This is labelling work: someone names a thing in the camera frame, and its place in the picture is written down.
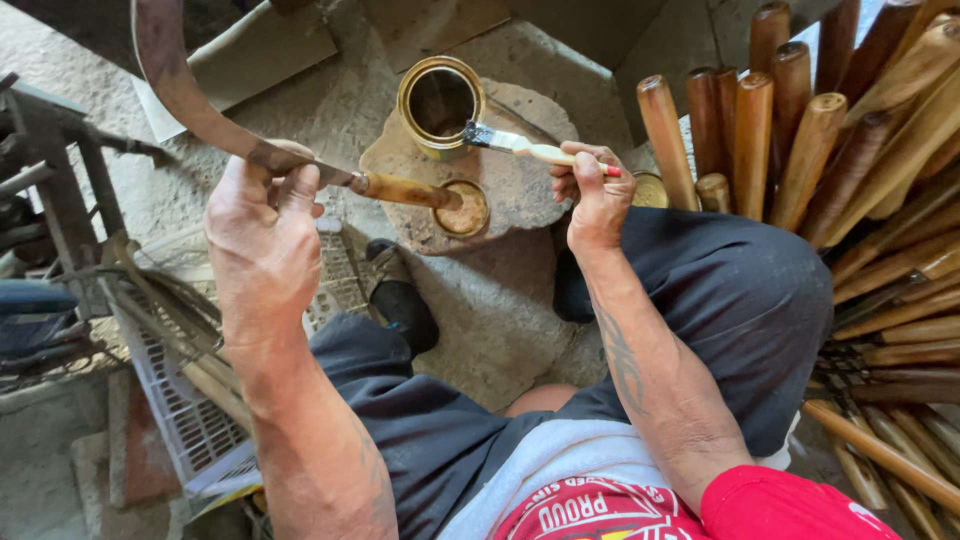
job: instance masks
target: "brush handle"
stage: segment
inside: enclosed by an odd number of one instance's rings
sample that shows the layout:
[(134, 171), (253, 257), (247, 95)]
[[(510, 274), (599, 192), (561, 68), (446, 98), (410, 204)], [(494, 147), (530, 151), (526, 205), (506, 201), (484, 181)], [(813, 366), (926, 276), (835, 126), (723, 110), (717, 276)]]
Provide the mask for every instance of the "brush handle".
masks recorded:
[[(514, 154), (518, 156), (530, 155), (540, 161), (546, 161), (547, 163), (553, 163), (554, 165), (567, 165), (570, 167), (573, 166), (574, 161), (573, 155), (564, 152), (556, 146), (550, 146), (549, 144), (531, 144), (529, 146), (515, 149)], [(607, 176), (619, 177), (623, 174), (619, 167), (607, 165), (606, 163), (600, 163), (600, 170), (603, 171), (603, 174)]]

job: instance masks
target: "man's right hand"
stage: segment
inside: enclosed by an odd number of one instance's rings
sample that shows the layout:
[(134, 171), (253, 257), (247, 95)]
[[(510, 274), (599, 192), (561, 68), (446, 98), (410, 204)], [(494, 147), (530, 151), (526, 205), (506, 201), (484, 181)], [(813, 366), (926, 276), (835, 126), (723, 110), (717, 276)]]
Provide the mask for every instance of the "man's right hand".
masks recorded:
[[(620, 249), (623, 221), (636, 190), (634, 176), (609, 148), (571, 141), (560, 147), (576, 155), (572, 168), (554, 165), (550, 169), (554, 199), (579, 200), (566, 233), (567, 245), (577, 256)], [(619, 167), (623, 176), (604, 176), (599, 162)]]

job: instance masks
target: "paintbrush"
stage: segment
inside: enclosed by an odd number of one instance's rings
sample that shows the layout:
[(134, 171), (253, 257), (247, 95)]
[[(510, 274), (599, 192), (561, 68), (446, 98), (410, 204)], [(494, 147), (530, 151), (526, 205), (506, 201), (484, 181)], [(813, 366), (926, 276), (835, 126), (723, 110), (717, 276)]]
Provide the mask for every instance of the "paintbrush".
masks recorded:
[[(501, 132), (473, 120), (467, 121), (462, 137), (464, 142), (470, 146), (490, 148), (517, 156), (533, 156), (538, 160), (555, 165), (573, 166), (573, 156), (556, 146), (533, 144), (530, 139), (523, 135)], [(605, 163), (600, 163), (600, 170), (608, 176), (620, 176), (622, 174), (618, 167)]]

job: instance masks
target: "paint can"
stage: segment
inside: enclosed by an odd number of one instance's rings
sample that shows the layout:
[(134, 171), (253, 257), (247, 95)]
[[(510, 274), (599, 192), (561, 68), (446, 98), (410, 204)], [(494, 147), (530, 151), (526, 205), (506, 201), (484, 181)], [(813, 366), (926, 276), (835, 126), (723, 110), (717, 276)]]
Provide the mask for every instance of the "paint can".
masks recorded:
[(463, 61), (430, 57), (400, 81), (396, 108), (403, 126), (428, 157), (448, 161), (469, 152), (462, 137), (467, 120), (483, 120), (487, 98), (480, 77)]

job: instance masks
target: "black shoe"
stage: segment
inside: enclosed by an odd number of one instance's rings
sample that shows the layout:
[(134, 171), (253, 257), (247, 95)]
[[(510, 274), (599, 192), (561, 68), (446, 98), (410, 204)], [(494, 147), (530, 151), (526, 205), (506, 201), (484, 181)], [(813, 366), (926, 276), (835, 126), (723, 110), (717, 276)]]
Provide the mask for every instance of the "black shoe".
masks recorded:
[(413, 356), (436, 347), (440, 339), (437, 321), (417, 291), (396, 244), (386, 238), (371, 240), (367, 260), (373, 263), (373, 280), (367, 287), (370, 303), (387, 319), (387, 328), (400, 332)]

